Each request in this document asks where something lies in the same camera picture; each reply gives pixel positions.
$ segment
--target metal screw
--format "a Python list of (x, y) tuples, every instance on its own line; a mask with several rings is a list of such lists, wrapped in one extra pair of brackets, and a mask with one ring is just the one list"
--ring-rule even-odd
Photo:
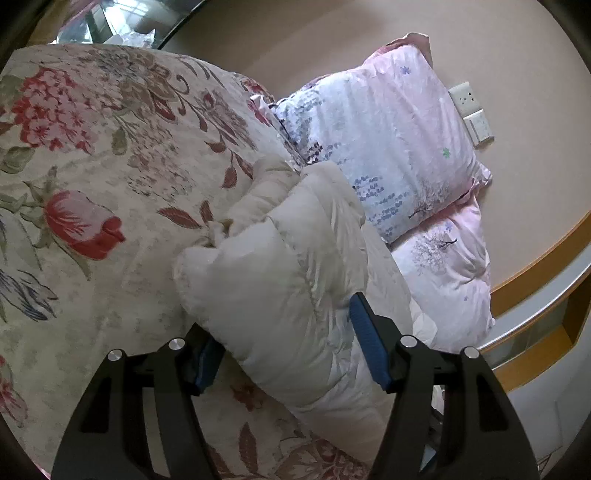
[(173, 338), (168, 343), (168, 348), (171, 350), (180, 350), (184, 347), (185, 341), (182, 338)]
[(121, 350), (119, 350), (118, 348), (116, 348), (115, 350), (111, 350), (109, 352), (109, 355), (107, 355), (107, 358), (112, 362), (116, 362), (117, 360), (120, 360), (122, 356), (123, 356), (123, 352)]
[(468, 358), (475, 359), (480, 356), (480, 352), (476, 350), (474, 347), (468, 346), (464, 348), (464, 355), (466, 355)]
[(417, 339), (412, 335), (405, 335), (400, 339), (400, 343), (406, 348), (413, 348), (417, 346)]

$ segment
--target pink pillowcase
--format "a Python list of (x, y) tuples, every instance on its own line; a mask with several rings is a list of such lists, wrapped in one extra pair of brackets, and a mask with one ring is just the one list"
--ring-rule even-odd
[(425, 220), (392, 246), (411, 295), (437, 325), (431, 347), (441, 351), (478, 345), (495, 324), (476, 194)]

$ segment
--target wall socket panel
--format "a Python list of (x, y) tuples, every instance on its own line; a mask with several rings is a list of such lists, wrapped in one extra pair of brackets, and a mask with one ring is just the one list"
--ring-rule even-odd
[(485, 141), (493, 139), (491, 126), (476, 98), (470, 82), (464, 82), (449, 89), (449, 95), (452, 97), (453, 104), (464, 120), (464, 124), (470, 134), (472, 143), (475, 147)]
[(460, 116), (466, 118), (468, 115), (482, 110), (480, 102), (474, 95), (470, 82), (464, 82), (449, 89), (449, 95), (452, 97), (453, 104), (456, 106)]

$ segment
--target pillow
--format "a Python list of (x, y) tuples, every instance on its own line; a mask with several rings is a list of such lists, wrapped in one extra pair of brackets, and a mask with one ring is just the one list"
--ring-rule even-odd
[(491, 178), (414, 45), (324, 77), (274, 112), (307, 163), (339, 165), (387, 243)]
[(212, 222), (214, 248), (194, 246), (179, 255), (174, 278), (183, 306), (267, 394), (337, 448), (372, 462), (394, 396), (371, 377), (349, 321), (349, 299), (364, 292), (377, 314), (424, 342), (436, 328), (414, 304), (333, 163), (306, 167), (289, 192), (291, 178), (271, 188), (279, 172), (260, 173), (238, 202), (252, 206), (244, 217), (253, 223), (244, 228), (237, 218), (237, 235), (221, 238)]
[(458, 353), (478, 345), (495, 321), (476, 192), (463, 205), (454, 203), (425, 220), (392, 247), (412, 296), (437, 324), (431, 347)]

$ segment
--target white duvet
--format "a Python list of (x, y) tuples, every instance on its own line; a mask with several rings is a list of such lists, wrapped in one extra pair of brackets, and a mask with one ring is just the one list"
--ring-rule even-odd
[(189, 314), (265, 392), (364, 462), (377, 454), (394, 395), (373, 382), (349, 320), (365, 293), (377, 314), (425, 343), (436, 334), (357, 195), (331, 162), (259, 162), (249, 193), (178, 258)]

